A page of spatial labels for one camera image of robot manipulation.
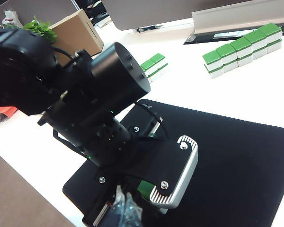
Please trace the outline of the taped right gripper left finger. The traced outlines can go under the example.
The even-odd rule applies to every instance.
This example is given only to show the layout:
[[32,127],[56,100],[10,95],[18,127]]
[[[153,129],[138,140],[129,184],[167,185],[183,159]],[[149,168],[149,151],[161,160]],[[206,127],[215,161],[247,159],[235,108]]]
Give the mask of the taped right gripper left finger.
[[125,195],[122,191],[121,185],[116,187],[115,201],[109,211],[109,226],[121,227],[124,220],[125,212]]

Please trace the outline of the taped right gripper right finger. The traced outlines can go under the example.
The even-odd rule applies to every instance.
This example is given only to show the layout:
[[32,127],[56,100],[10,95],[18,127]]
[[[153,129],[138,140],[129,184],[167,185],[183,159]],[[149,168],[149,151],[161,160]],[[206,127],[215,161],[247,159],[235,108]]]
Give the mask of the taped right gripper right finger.
[[124,226],[125,227],[142,227],[143,209],[133,200],[132,195],[127,192],[124,206]]

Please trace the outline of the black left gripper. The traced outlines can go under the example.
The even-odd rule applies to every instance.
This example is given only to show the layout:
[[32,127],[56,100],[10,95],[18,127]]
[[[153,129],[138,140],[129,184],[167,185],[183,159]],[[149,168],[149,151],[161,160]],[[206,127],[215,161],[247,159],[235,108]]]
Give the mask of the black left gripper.
[[118,185],[121,185],[125,198],[129,192],[143,209],[143,226],[151,226],[161,216],[158,206],[150,202],[158,170],[150,168],[150,153],[163,141],[155,136],[156,130],[163,125],[162,121],[162,118],[151,115],[144,124],[126,129],[113,119],[97,132],[96,138],[89,144],[92,152],[88,158],[99,167],[96,172],[98,181],[89,189],[95,203],[84,215],[85,224],[90,226],[94,223],[105,205],[113,205]]

